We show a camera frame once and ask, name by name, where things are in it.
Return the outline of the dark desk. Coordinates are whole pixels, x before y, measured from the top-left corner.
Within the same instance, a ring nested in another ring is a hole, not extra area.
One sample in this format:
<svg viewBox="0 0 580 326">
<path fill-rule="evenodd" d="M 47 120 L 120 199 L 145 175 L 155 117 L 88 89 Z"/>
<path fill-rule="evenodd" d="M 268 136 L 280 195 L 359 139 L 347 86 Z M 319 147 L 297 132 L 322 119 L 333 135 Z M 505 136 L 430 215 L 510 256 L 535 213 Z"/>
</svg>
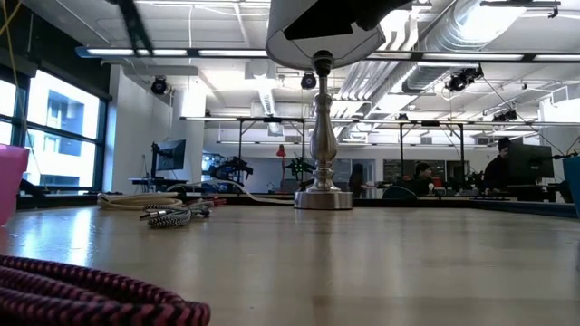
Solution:
<svg viewBox="0 0 580 326">
<path fill-rule="evenodd" d="M 188 183 L 187 180 L 164 177 L 135 177 L 130 178 L 129 181 L 142 193 L 165 192 L 169 187 Z"/>
</svg>

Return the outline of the black metal station frame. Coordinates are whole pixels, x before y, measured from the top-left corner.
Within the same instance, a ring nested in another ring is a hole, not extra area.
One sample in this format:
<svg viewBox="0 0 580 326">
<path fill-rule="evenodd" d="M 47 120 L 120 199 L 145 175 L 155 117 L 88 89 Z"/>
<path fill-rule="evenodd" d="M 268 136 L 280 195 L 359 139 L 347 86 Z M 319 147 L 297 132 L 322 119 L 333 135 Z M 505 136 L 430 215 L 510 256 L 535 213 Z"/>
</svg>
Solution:
<svg viewBox="0 0 580 326">
<path fill-rule="evenodd" d="M 279 158 L 278 146 L 285 145 L 288 162 L 291 157 L 307 155 L 309 119 L 290 117 L 180 117 L 203 137 L 204 154 L 225 158 Z"/>
<path fill-rule="evenodd" d="M 406 175 L 406 160 L 443 161 L 443 176 L 447 181 L 452 175 L 447 161 L 459 162 L 458 179 L 463 181 L 469 171 L 466 153 L 465 121 L 459 120 L 388 120 L 390 129 L 397 128 L 400 175 Z"/>
</svg>

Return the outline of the dark computer monitor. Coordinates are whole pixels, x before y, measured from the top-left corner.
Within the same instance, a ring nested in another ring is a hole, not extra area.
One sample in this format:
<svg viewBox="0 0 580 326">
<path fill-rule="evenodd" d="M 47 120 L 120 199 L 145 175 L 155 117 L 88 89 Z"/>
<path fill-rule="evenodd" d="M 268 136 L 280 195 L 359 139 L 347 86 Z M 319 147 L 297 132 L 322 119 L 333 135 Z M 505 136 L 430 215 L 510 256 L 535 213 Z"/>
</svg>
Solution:
<svg viewBox="0 0 580 326">
<path fill-rule="evenodd" d="M 508 147 L 509 175 L 517 178 L 553 178 L 552 148 L 511 143 Z"/>
</svg>

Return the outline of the silver table lamp white shade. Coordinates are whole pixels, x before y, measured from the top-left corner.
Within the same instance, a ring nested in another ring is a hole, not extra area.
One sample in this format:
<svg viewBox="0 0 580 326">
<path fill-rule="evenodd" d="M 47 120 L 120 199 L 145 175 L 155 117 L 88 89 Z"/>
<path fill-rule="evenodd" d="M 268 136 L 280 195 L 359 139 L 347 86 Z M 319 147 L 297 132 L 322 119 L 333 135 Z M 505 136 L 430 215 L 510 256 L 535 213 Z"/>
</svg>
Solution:
<svg viewBox="0 0 580 326">
<path fill-rule="evenodd" d="M 295 208 L 350 210 L 353 195 L 333 182 L 332 164 L 337 142 L 330 118 L 332 99 L 328 92 L 328 76 L 334 69 L 366 58 L 385 42 L 385 37 L 380 24 L 368 32 L 353 24 L 352 34 L 287 40 L 284 29 L 315 1 L 271 0 L 265 50 L 270 60 L 287 68 L 311 70 L 318 80 L 314 131 L 310 138 L 310 153 L 316 165 L 314 183 L 305 191 L 295 193 Z"/>
</svg>

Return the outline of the pink plastic bin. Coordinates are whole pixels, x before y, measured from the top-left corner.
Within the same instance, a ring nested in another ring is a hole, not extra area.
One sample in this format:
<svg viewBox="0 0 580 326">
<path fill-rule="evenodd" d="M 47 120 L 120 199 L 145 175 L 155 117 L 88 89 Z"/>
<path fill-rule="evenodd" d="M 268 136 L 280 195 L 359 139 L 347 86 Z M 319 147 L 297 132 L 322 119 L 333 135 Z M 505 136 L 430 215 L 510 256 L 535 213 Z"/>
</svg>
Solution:
<svg viewBox="0 0 580 326">
<path fill-rule="evenodd" d="M 5 225 L 15 211 L 28 156 L 26 148 L 0 144 L 0 226 Z"/>
</svg>

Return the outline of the blue plastic bin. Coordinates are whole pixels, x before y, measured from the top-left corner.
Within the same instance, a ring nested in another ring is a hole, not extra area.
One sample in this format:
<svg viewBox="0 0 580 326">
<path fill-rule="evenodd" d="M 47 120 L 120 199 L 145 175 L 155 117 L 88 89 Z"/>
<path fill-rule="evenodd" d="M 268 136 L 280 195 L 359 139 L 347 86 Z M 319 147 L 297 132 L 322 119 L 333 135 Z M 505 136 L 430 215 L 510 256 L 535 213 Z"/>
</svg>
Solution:
<svg viewBox="0 0 580 326">
<path fill-rule="evenodd" d="M 580 219 L 580 156 L 563 160 L 565 181 L 567 182 L 577 217 Z"/>
</svg>

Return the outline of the dark blue chair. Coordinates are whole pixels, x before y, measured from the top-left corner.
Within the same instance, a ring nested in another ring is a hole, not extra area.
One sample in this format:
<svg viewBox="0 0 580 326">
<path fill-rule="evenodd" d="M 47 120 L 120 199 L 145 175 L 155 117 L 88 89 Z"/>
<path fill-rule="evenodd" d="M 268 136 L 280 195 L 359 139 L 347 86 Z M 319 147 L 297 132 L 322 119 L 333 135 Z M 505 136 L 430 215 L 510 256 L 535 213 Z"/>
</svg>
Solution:
<svg viewBox="0 0 580 326">
<path fill-rule="evenodd" d="M 382 199 L 388 200 L 416 200 L 417 195 L 406 187 L 390 186 L 383 190 Z"/>
</svg>

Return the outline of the black table edge frame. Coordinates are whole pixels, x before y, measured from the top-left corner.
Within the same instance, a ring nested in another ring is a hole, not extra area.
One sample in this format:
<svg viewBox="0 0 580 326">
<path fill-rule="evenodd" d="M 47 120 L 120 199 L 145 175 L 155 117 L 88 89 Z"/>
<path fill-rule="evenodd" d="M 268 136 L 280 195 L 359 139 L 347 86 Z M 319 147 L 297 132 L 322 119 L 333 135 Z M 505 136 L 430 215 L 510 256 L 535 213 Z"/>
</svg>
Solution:
<svg viewBox="0 0 580 326">
<path fill-rule="evenodd" d="M 73 206 L 96 206 L 96 195 L 47 195 L 46 197 L 23 196 L 16 199 L 16 209 L 47 209 Z M 574 204 L 524 202 L 524 201 L 500 201 L 491 199 L 470 199 L 468 197 L 431 197 L 416 200 L 395 199 L 355 199 L 355 208 L 457 208 L 457 209 L 481 209 L 518 214 L 530 214 L 540 216 L 555 216 L 568 219 L 580 220 Z"/>
</svg>

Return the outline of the red desk lamp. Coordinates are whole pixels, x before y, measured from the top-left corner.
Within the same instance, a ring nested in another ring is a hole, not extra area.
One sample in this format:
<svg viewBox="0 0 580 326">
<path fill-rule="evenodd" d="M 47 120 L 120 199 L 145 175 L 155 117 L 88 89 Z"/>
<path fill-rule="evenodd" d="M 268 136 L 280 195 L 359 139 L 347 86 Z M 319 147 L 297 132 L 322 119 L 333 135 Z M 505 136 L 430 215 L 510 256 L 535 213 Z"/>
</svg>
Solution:
<svg viewBox="0 0 580 326">
<path fill-rule="evenodd" d="M 276 155 L 281 159 L 281 180 L 280 180 L 280 188 L 283 188 L 284 182 L 285 182 L 285 157 L 286 157 L 285 145 L 284 144 L 280 144 L 278 146 L 278 150 L 276 152 Z"/>
</svg>

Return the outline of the silver ventilation duct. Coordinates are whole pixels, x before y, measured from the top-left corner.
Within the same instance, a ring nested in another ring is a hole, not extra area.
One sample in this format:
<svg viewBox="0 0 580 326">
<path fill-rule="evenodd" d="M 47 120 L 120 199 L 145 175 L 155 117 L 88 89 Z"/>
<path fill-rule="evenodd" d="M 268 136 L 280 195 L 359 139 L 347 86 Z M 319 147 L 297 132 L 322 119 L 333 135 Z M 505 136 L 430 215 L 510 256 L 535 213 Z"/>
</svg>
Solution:
<svg viewBox="0 0 580 326">
<path fill-rule="evenodd" d="M 398 44 L 401 50 L 479 52 L 526 10 L 524 6 L 496 6 L 493 0 L 453 0 L 422 37 L 416 17 L 408 14 L 389 44 Z M 394 113 L 411 104 L 452 70 L 448 63 L 358 62 L 351 66 L 335 98 L 368 101 L 372 113 L 378 110 Z"/>
</svg>

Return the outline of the overhead LED light bar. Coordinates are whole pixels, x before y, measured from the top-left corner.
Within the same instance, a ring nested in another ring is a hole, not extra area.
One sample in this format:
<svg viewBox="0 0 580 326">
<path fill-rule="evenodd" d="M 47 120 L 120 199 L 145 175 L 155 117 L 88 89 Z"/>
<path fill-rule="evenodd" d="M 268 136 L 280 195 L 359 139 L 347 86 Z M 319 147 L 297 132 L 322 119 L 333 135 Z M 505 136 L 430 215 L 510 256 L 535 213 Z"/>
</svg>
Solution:
<svg viewBox="0 0 580 326">
<path fill-rule="evenodd" d="M 259 49 L 156 49 L 150 54 L 145 49 L 134 52 L 126 48 L 76 47 L 81 58 L 132 58 L 138 56 L 171 59 L 267 59 L 266 51 Z M 365 61 L 395 62 L 492 62 L 492 63 L 580 63 L 580 53 L 493 53 L 493 52 L 420 52 L 420 51 L 376 51 Z"/>
</svg>

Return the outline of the person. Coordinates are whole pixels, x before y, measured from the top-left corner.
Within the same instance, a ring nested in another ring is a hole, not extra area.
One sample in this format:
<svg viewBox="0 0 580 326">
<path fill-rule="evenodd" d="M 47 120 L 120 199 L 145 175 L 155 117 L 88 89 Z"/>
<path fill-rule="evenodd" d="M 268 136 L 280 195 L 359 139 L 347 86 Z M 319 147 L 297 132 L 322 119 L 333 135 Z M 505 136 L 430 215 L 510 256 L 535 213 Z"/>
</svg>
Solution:
<svg viewBox="0 0 580 326">
<path fill-rule="evenodd" d="M 484 171 L 483 184 L 487 191 L 502 191 L 508 186 L 508 150 L 511 141 L 504 137 L 498 141 L 498 155 L 492 159 Z"/>
<path fill-rule="evenodd" d="M 354 198 L 360 198 L 368 186 L 364 180 L 364 170 L 361 163 L 353 164 L 353 169 L 348 181 L 348 188 Z"/>
<path fill-rule="evenodd" d="M 413 178 L 403 180 L 401 186 L 418 197 L 427 196 L 434 187 L 430 165 L 426 162 L 419 162 L 415 167 Z"/>
</svg>

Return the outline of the monitor on arm mount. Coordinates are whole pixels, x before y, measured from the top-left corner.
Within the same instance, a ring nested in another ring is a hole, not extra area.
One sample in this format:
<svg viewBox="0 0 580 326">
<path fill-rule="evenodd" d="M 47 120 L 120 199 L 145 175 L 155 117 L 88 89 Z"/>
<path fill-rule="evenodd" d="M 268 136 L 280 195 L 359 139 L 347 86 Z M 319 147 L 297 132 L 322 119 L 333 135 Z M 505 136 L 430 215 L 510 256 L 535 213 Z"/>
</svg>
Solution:
<svg viewBox="0 0 580 326">
<path fill-rule="evenodd" d="M 151 144 L 150 176 L 156 178 L 158 171 L 178 170 L 184 168 L 186 141 L 171 140 Z"/>
</svg>

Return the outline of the large window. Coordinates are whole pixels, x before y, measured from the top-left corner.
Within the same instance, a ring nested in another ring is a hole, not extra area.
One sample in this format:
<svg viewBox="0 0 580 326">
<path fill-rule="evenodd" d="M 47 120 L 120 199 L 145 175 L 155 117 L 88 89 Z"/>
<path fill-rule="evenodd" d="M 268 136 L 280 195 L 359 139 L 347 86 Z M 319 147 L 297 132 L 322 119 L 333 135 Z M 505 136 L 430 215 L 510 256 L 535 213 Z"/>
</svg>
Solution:
<svg viewBox="0 0 580 326">
<path fill-rule="evenodd" d="M 0 144 L 29 150 L 23 179 L 43 190 L 101 187 L 106 112 L 105 101 L 50 73 L 0 72 Z"/>
</svg>

